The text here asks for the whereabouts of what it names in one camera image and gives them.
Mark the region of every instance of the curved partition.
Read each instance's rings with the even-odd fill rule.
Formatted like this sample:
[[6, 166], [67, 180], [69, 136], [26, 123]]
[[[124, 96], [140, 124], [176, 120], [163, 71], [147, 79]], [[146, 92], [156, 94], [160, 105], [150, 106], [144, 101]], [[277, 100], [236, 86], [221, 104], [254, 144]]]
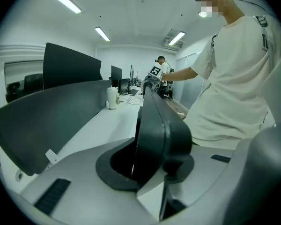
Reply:
[[110, 81], [47, 89], [0, 109], [0, 146], [27, 175], [48, 165], [45, 153], [62, 147], [105, 107]]

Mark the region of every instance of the person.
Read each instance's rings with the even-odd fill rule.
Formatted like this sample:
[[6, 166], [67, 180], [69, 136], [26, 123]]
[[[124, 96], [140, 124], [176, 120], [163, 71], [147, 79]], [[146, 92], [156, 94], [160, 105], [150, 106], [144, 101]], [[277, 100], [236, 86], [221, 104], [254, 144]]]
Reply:
[[[197, 75], [208, 80], [184, 121], [194, 144], [234, 150], [240, 140], [253, 138], [261, 130], [268, 110], [259, 94], [270, 73], [268, 43], [261, 25], [245, 16], [234, 0], [196, 1], [212, 7], [227, 25], [210, 38], [191, 67], [163, 74], [162, 80], [182, 81]], [[273, 32], [275, 64], [281, 58], [281, 25], [271, 16], [266, 21]]]
[[[159, 56], [158, 59], [157, 59], [157, 62], [161, 65], [161, 70], [162, 70], [163, 74], [170, 72], [170, 66], [169, 66], [168, 62], [166, 62], [166, 60], [165, 60], [165, 58], [163, 56]], [[162, 81], [162, 82], [163, 82], [163, 85], [161, 86], [161, 88], [160, 88], [160, 90], [158, 92], [158, 95], [161, 98], [164, 97], [165, 90], [168, 87], [167, 81]]]

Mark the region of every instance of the keyboard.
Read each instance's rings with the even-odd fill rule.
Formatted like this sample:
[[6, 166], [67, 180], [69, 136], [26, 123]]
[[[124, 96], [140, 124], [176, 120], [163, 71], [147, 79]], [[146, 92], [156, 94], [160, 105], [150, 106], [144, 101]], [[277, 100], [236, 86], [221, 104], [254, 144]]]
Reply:
[[137, 94], [138, 90], [136, 89], [131, 89], [129, 92], [128, 92], [128, 95], [135, 95]]

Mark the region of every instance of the desk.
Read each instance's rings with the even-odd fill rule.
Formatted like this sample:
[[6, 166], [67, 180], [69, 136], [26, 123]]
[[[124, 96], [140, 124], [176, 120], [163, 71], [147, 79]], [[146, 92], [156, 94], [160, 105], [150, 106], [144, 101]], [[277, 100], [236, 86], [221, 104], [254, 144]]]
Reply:
[[[102, 109], [95, 117], [85, 124], [59, 151], [58, 161], [63, 158], [89, 148], [117, 140], [135, 137], [137, 114], [143, 106], [141, 89], [137, 95], [121, 95], [120, 103], [116, 110]], [[19, 168], [9, 159], [0, 147], [0, 162], [6, 186], [16, 193], [21, 193], [23, 189], [31, 183], [38, 175], [27, 176], [23, 174], [22, 179], [17, 182], [15, 177]]]

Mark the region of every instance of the white t-shirt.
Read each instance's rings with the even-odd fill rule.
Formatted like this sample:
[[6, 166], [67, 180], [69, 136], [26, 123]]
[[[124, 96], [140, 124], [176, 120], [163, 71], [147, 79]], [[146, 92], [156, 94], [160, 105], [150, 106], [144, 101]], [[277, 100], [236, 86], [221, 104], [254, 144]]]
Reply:
[[[281, 57], [281, 26], [266, 17], [274, 36], [274, 61]], [[200, 146], [235, 149], [241, 139], [253, 138], [267, 112], [258, 94], [269, 75], [268, 49], [261, 26], [243, 16], [224, 26], [206, 44], [191, 68], [210, 84], [189, 110], [185, 123]]]
[[161, 70], [163, 73], [169, 73], [170, 72], [170, 66], [167, 62], [164, 62], [162, 65], [161, 65]]

